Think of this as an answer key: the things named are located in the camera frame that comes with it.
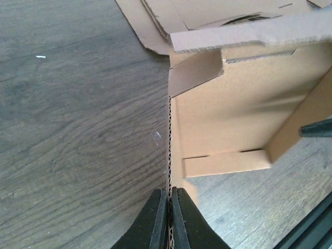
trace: wood grain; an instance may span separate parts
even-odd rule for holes
[[[0,16],[0,248],[110,248],[165,186],[168,59],[112,0],[4,0]],[[320,143],[191,179],[203,215],[234,248],[272,248],[332,190]]]

